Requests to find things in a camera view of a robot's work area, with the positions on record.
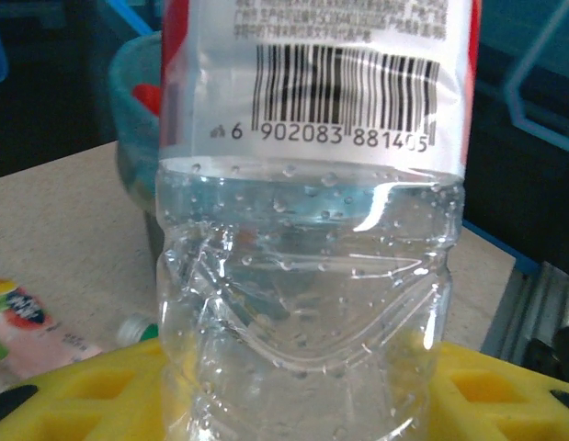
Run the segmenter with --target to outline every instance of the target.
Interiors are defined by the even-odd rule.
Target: white label
[[[166,138],[187,146],[183,156],[463,175],[471,9],[463,0],[191,0],[187,39],[166,71],[177,112]]]

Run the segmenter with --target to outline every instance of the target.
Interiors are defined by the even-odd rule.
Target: table
[[[464,230],[451,252],[446,338],[479,349],[514,258]],[[133,312],[155,317],[143,216],[116,173],[115,144],[0,178],[0,277],[104,349]]]

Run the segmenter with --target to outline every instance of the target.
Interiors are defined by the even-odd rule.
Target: plastic water bottle
[[[165,72],[167,145],[156,198],[165,231],[158,292],[160,336],[170,359],[164,380],[168,439],[426,439],[427,384],[450,300],[447,254],[461,227],[461,146],[470,101],[464,75],[452,71],[456,63],[446,59],[439,60],[444,67],[434,76],[436,65],[424,59],[376,61],[377,52],[344,51],[345,46],[333,51],[327,65],[334,74],[326,81],[322,60],[326,64],[331,52],[320,46],[306,53],[304,46],[265,52],[254,46],[252,65],[243,55],[248,41],[225,50],[213,46],[220,37],[228,41],[227,31],[210,23],[217,3],[190,2],[199,23],[190,22],[187,41],[197,43],[178,51]],[[272,5],[279,10],[278,2]],[[472,6],[450,7],[447,41],[467,55],[470,32],[461,18],[470,22]],[[242,8],[233,2],[224,16],[212,19],[223,20],[231,32],[232,13],[239,17]],[[201,43],[207,39],[211,42]],[[363,66],[387,73],[391,80],[382,80],[382,89],[394,80],[410,84],[413,96],[424,95],[423,107],[435,99],[425,96],[427,85],[445,86],[453,95],[439,91],[438,108],[427,113],[417,110],[415,98],[397,101],[403,121],[408,112],[422,115],[413,117],[420,131],[411,137],[366,122],[348,131],[331,123],[339,121],[335,118],[306,122],[311,118],[294,114],[293,105],[310,107],[315,95],[299,90],[301,98],[286,105],[285,84],[300,84],[302,74],[311,74],[307,87],[334,96],[336,89],[326,84],[336,82],[337,54],[340,66],[367,79],[374,77]],[[180,59],[194,60],[185,75],[188,86],[176,75]],[[286,59],[296,67],[282,73]],[[301,61],[311,68],[304,71]],[[417,65],[430,73],[420,89]],[[343,98],[356,91],[375,93],[343,81],[343,69],[336,101],[342,114],[363,110],[365,115],[369,109],[381,118],[381,111],[390,111]],[[261,95],[263,73],[268,80],[282,75]],[[232,87],[232,77],[242,83]],[[384,99],[394,99],[389,93]],[[220,101],[212,101],[213,94]],[[282,116],[279,111],[269,116],[270,97]],[[190,111],[180,104],[188,101],[194,103]],[[253,115],[242,123],[245,112]],[[333,108],[330,116],[336,116]],[[446,119],[459,122],[446,126]],[[435,141],[423,129],[432,120],[438,125]]]

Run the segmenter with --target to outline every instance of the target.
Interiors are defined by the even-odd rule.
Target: snack package
[[[66,330],[24,288],[0,279],[0,368],[27,379],[101,352]]]

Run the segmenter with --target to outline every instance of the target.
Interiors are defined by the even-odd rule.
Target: yellow object
[[[14,291],[17,288],[18,285],[15,282],[0,278],[0,295],[7,294],[10,291]]]
[[[0,441],[162,441],[164,364],[150,340],[31,379],[40,390],[0,422]],[[569,384],[443,344],[429,441],[569,441],[550,390]]]

